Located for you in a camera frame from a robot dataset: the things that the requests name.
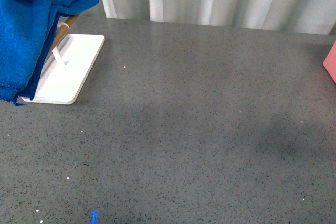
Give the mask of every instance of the blue microfiber cloth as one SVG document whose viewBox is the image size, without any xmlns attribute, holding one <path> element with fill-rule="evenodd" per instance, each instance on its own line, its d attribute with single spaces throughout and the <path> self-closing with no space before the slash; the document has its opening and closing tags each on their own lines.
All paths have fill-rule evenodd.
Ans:
<svg viewBox="0 0 336 224">
<path fill-rule="evenodd" d="M 99 0 L 0 0 L 0 99 L 34 98 L 61 16 Z"/>
</svg>

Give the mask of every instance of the white stand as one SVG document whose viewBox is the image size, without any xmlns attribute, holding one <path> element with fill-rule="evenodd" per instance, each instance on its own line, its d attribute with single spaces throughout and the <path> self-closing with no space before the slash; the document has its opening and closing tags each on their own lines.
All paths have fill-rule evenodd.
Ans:
<svg viewBox="0 0 336 224">
<path fill-rule="evenodd" d="M 44 64 L 34 99 L 25 102 L 75 102 L 105 41 L 104 35 L 68 34 Z"/>
</svg>

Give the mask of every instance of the wooden handle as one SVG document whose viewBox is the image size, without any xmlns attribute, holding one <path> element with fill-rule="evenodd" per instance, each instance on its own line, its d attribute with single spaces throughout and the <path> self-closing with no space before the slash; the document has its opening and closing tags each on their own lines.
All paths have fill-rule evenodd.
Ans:
<svg viewBox="0 0 336 224">
<path fill-rule="evenodd" d="M 72 15 L 70 17 L 67 18 L 67 20 L 64 22 L 66 23 L 69 27 L 71 27 L 73 25 L 73 23 L 77 20 L 77 18 L 79 17 L 78 15 Z M 66 25 L 61 25 L 57 32 L 56 32 L 56 36 L 54 39 L 53 44 L 51 45 L 50 51 L 49 53 L 53 50 L 54 47 L 56 47 L 56 45 L 61 41 L 61 39 L 64 37 L 64 35 L 68 32 L 69 28 Z"/>
</svg>

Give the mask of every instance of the white clip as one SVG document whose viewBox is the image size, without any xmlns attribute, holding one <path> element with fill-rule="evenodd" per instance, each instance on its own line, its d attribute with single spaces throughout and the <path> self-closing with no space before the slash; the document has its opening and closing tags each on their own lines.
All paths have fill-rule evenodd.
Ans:
<svg viewBox="0 0 336 224">
<path fill-rule="evenodd" d="M 54 49 L 52 50 L 52 52 L 53 52 L 52 54 L 54 55 L 57 64 L 59 64 L 61 66 L 65 66 L 65 63 L 64 63 L 64 61 L 62 59 L 61 54 L 59 53 L 58 48 L 54 47 Z"/>
<path fill-rule="evenodd" d="M 63 21 L 59 21 L 59 22 L 57 23 L 57 27 L 58 27 L 58 28 L 61 27 L 62 25 L 67 26 L 67 27 L 68 27 L 68 30 L 70 29 L 70 26 L 69 26 L 67 23 L 64 23 Z"/>
</svg>

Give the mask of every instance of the blue plastic piece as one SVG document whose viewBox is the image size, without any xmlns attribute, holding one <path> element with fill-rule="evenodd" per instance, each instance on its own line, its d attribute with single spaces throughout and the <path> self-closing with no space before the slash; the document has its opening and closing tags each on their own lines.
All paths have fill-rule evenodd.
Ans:
<svg viewBox="0 0 336 224">
<path fill-rule="evenodd" d="M 92 224 L 97 224 L 97 211 L 95 209 L 92 212 Z"/>
</svg>

